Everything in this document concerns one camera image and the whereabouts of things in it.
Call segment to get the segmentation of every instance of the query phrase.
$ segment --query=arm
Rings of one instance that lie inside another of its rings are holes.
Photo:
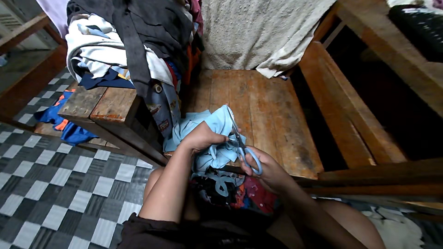
[[[152,187],[139,216],[158,221],[180,223],[192,165],[192,155],[212,144],[226,142],[228,137],[216,134],[202,122],[177,147],[162,175]]]
[[[242,163],[246,174],[259,178],[262,185],[277,194],[306,247],[328,246],[340,249],[366,249],[366,247],[306,194],[292,177],[267,153],[250,147],[259,158],[263,174],[254,174]],[[246,161],[257,168],[250,154]]]

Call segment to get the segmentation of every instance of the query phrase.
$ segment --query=navy blue cloth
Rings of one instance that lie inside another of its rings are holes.
[[[57,113],[71,95],[72,92],[63,92],[64,98],[62,100],[57,101],[56,105],[53,105],[44,111],[34,113],[34,117],[40,122],[54,124],[52,128],[56,131],[60,130],[57,129],[57,126],[62,124],[65,119],[60,117]],[[85,143],[95,137],[98,136],[69,121],[66,126],[62,128],[61,139],[73,146]]]
[[[103,77],[95,79],[93,79],[92,77],[92,74],[83,75],[82,80],[78,85],[84,86],[86,90],[96,88],[98,86],[135,89],[134,85],[129,80],[120,78],[118,76],[118,72],[112,69],[109,69]]]
[[[175,76],[177,77],[177,80],[181,80],[182,75],[179,73],[179,70],[175,66],[175,64],[167,58],[165,58],[164,60],[166,61],[166,63],[168,63],[169,66],[171,66],[172,70],[174,71]]]

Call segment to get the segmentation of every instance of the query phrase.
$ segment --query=dark shorts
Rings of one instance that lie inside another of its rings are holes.
[[[155,221],[131,214],[123,223],[119,249],[162,248],[287,248],[263,232],[251,235],[225,221]]]

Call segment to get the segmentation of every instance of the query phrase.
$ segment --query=black and white tile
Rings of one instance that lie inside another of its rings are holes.
[[[33,113],[53,105],[70,82],[64,70],[15,119],[34,125]],[[116,248],[152,170],[138,158],[0,124],[0,248]]]

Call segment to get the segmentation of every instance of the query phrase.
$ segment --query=scissors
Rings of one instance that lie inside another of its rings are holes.
[[[246,155],[246,153],[251,154],[251,156],[253,157],[253,159],[255,160],[255,162],[257,163],[257,166],[258,166],[258,170],[252,168],[252,171],[254,171],[254,173],[256,173],[257,175],[261,175],[261,173],[263,172],[263,169],[261,168],[260,160],[258,159],[258,157],[255,155],[255,153],[250,148],[245,146],[245,144],[241,140],[240,133],[238,132],[238,126],[237,126],[237,124],[234,121],[234,115],[233,115],[231,109],[228,106],[227,106],[227,108],[228,108],[229,116],[231,117],[231,120],[232,120],[232,130],[234,131],[235,137],[237,138],[237,142],[238,142],[237,152],[241,155],[241,157],[243,159],[243,162],[249,168],[252,168],[252,167],[246,161],[245,155]]]

